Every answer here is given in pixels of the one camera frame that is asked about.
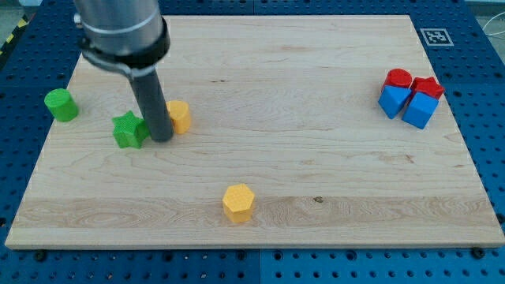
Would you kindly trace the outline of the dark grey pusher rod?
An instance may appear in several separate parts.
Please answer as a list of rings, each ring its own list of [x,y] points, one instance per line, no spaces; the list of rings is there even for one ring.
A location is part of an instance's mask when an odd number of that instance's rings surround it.
[[[169,141],[174,128],[155,69],[134,69],[129,78],[138,107],[155,142]]]

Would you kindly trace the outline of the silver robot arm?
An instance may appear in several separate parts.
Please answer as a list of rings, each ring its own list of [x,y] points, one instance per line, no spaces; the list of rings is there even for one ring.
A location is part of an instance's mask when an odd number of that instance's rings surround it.
[[[75,0],[79,45],[92,65],[126,77],[151,138],[174,134],[156,64],[170,49],[168,23],[156,0]]]

